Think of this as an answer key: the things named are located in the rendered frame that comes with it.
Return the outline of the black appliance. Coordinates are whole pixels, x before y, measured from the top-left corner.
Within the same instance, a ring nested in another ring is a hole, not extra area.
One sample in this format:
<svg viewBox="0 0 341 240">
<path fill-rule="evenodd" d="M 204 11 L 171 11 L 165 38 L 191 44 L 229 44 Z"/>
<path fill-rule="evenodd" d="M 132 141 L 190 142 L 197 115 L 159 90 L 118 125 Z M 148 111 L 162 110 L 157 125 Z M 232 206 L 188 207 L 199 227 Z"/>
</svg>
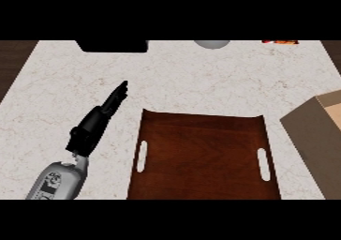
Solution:
<svg viewBox="0 0 341 240">
<path fill-rule="evenodd" d="M 78 40 L 79 48 L 88 53 L 144 53 L 144 40 Z"/>
</svg>

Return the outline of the brown cardboard box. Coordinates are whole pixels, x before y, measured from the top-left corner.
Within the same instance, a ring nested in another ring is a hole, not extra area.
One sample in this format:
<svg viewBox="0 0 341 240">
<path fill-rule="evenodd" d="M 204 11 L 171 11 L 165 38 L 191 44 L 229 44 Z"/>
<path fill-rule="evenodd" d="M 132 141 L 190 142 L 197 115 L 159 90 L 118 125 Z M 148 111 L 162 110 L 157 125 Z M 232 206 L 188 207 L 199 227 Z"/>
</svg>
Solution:
<svg viewBox="0 0 341 240">
<path fill-rule="evenodd" d="M 341 200 L 341 90 L 313 96 L 280 121 L 324 198 Z"/>
</svg>

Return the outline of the red and orange packet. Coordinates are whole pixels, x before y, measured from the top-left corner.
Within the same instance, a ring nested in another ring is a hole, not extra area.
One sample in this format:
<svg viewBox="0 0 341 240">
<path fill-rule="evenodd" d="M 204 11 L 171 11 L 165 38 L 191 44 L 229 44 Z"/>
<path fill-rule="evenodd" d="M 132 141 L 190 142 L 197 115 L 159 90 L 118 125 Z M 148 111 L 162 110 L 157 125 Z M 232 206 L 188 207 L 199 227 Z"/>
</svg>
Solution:
<svg viewBox="0 0 341 240">
<path fill-rule="evenodd" d="M 299 44 L 297 40 L 262 40 L 263 44 L 280 44 L 280 45 L 296 45 Z"/>
</svg>

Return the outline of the brown wooden tray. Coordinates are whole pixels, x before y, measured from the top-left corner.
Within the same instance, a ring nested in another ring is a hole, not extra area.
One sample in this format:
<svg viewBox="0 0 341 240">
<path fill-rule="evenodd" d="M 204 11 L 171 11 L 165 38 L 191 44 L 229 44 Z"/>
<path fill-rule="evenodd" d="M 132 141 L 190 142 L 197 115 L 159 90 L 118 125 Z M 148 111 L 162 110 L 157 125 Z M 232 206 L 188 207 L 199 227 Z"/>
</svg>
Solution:
<svg viewBox="0 0 341 240">
<path fill-rule="evenodd" d="M 260 178 L 269 148 L 263 119 L 143 111 L 138 144 L 145 166 L 131 171 L 128 199 L 278 200 L 277 179 Z"/>
</svg>

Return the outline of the grey round object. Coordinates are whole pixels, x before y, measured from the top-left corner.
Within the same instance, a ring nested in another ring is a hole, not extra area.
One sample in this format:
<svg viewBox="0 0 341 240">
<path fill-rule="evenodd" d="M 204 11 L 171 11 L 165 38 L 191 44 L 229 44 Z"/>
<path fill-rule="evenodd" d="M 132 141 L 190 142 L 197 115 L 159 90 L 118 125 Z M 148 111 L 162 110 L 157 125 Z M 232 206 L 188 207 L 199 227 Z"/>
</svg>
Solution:
<svg viewBox="0 0 341 240">
<path fill-rule="evenodd" d="M 228 43 L 228 40 L 196 40 L 194 43 L 204 49 L 221 49 Z"/>
</svg>

